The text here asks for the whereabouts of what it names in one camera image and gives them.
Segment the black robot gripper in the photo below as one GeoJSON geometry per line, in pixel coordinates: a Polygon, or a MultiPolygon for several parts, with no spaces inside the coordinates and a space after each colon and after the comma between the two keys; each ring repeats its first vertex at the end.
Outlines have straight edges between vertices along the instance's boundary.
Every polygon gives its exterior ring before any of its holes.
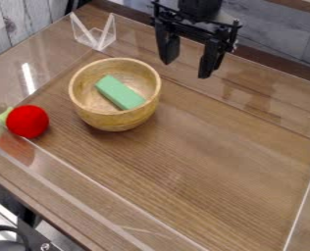
{"type": "Polygon", "coordinates": [[[169,65],[180,55],[180,36],[205,43],[199,78],[208,78],[219,68],[225,52],[236,49],[241,22],[221,9],[223,0],[177,0],[169,7],[153,0],[154,36],[161,61],[169,65]]]}

